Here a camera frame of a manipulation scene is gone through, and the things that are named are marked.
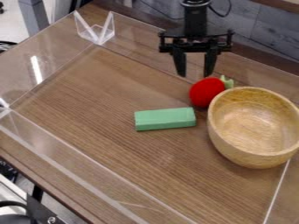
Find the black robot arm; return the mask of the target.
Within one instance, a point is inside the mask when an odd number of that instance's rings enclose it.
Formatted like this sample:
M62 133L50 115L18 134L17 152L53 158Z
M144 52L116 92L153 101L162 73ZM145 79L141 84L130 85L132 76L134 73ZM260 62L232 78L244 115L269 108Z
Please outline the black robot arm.
M158 32L158 52L172 55L176 73L181 77L186 75L186 53L202 53L202 77L206 78L212 75L218 55L230 51L233 36L230 29L208 25L208 10L225 17L230 9L218 14L210 0L181 0L180 5L184 10L182 26Z

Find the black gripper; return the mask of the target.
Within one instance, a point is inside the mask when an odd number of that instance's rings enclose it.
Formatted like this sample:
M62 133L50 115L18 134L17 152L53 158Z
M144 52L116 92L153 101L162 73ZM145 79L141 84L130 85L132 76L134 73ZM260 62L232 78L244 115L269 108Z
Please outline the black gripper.
M176 72L181 77L186 71L185 53L205 53L204 76L208 77L213 72L217 54L230 51L233 34L232 30L224 30L208 33L204 37L188 37L181 28L158 31L158 52L172 53Z

